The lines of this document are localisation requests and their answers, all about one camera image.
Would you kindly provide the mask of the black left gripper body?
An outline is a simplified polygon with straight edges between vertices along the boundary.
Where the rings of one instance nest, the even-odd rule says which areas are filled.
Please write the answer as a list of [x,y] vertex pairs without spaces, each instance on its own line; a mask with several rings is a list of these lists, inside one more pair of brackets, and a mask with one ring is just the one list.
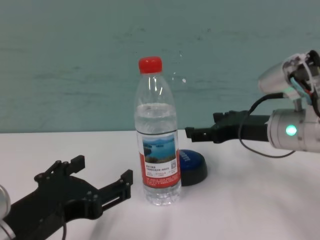
[[77,220],[96,220],[102,215],[98,190],[74,177],[49,179],[15,202],[4,222],[17,237],[49,237],[64,224]]

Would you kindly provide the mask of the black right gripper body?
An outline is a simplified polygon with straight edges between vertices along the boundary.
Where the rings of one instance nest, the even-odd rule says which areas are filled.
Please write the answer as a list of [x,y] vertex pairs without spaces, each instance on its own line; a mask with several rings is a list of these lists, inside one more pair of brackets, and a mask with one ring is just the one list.
[[239,138],[238,131],[240,124],[241,139],[250,141],[267,142],[268,115],[247,115],[246,111],[236,111],[236,114],[229,116],[219,122],[214,122],[213,142],[220,144],[229,140]]

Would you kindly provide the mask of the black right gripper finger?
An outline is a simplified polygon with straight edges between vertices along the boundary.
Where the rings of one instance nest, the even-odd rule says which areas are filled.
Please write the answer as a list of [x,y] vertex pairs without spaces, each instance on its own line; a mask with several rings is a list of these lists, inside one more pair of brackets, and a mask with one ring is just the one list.
[[237,112],[234,110],[230,110],[227,112],[215,112],[213,113],[213,120],[214,122],[220,122],[221,120],[228,118],[229,116],[233,116]]
[[186,137],[188,139],[191,139],[192,142],[214,142],[212,127],[186,127],[184,130]]

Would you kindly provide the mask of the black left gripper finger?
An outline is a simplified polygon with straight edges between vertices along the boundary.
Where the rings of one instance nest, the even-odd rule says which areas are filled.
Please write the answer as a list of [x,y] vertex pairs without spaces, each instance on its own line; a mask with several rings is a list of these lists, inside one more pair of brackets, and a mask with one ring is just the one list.
[[98,196],[102,204],[102,210],[106,211],[115,205],[131,198],[131,186],[133,185],[133,171],[128,169],[120,179],[99,189]]
[[78,155],[70,161],[57,160],[46,171],[37,174],[34,180],[37,183],[54,179],[61,180],[71,174],[80,172],[85,166],[85,157],[83,155]]

